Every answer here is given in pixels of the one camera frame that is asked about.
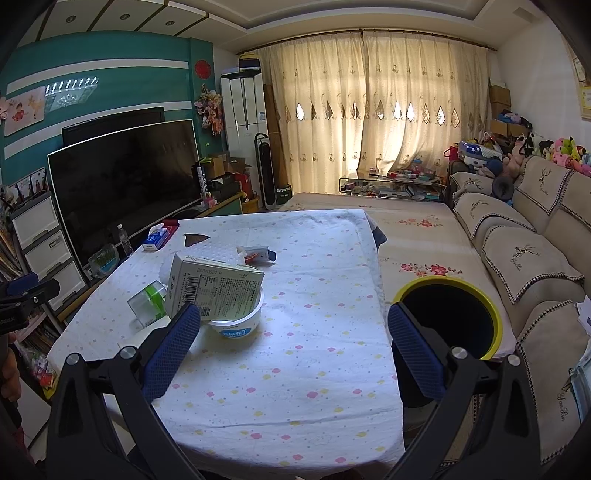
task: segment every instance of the flat screen tv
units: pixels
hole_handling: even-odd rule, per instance
[[[142,108],[129,112],[114,113],[113,115],[100,116],[70,125],[61,129],[61,138],[64,147],[69,147],[89,138],[126,130],[127,128],[140,127],[164,122],[164,107]]]
[[[117,225],[133,237],[194,203],[191,166],[198,160],[192,120],[130,128],[49,154],[57,206],[80,265],[119,242]]]

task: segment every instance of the metal screw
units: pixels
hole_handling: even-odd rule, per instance
[[[80,360],[80,355],[78,355],[77,353],[71,353],[66,358],[66,363],[68,365],[76,365],[78,363],[78,360]]]
[[[121,349],[119,352],[121,358],[129,359],[135,355],[135,347],[134,346],[126,346]]]
[[[463,360],[468,356],[468,352],[466,352],[466,349],[461,346],[455,346],[452,348],[452,355],[459,360]]]
[[[514,367],[518,367],[521,365],[521,359],[517,355],[509,355],[507,357],[507,361],[513,365]]]

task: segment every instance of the curtain rod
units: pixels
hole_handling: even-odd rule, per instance
[[[277,40],[277,41],[273,41],[270,43],[265,43],[263,45],[259,45],[258,47],[249,48],[248,50],[243,50],[243,51],[238,52],[236,55],[250,53],[255,50],[258,50],[259,48],[270,47],[272,45],[279,45],[280,43],[285,43],[286,41],[300,40],[302,38],[321,37],[323,35],[332,35],[335,33],[361,33],[361,34],[363,34],[363,32],[394,32],[394,33],[416,33],[416,34],[421,34],[421,35],[431,35],[432,37],[446,38],[448,40],[461,41],[463,43],[468,43],[470,45],[475,45],[477,47],[487,48],[490,51],[496,51],[496,48],[493,48],[490,45],[484,45],[482,43],[474,42],[471,40],[465,40],[464,38],[452,37],[450,35],[444,35],[441,33],[425,32],[422,30],[403,30],[403,29],[399,29],[399,28],[355,28],[354,30],[330,30],[330,31],[326,31],[326,32],[310,33],[307,35],[298,35],[296,37],[285,38],[283,40]]]

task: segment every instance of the teal wall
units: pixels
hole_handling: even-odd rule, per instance
[[[47,112],[43,121],[25,127],[4,137],[0,127],[0,168],[2,182],[10,184],[28,173],[47,165],[47,154],[62,147],[61,134],[5,158],[4,147],[34,132],[60,122],[113,108],[148,103],[182,102],[196,100],[203,81],[194,73],[197,60],[206,60],[212,66],[212,75],[205,80],[208,89],[215,88],[213,75],[213,47],[209,42],[139,32],[90,32],[62,35],[41,40],[18,48],[0,73],[0,91],[3,95],[10,82],[36,72],[63,65],[91,60],[107,59],[159,59],[189,63],[189,69],[163,67],[119,67],[84,70],[29,85],[6,95],[11,98],[40,85],[67,81],[78,77],[97,77],[98,86],[85,103],[70,105]],[[165,111],[166,120],[192,118],[200,156],[222,149],[220,137],[201,129],[201,119],[194,108]]]

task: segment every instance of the bottle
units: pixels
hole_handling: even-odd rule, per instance
[[[131,247],[131,242],[129,241],[127,232],[123,229],[123,225],[117,225],[117,228],[119,229],[119,240],[121,240],[123,252],[125,253],[126,257],[129,257],[134,252],[134,249]]]

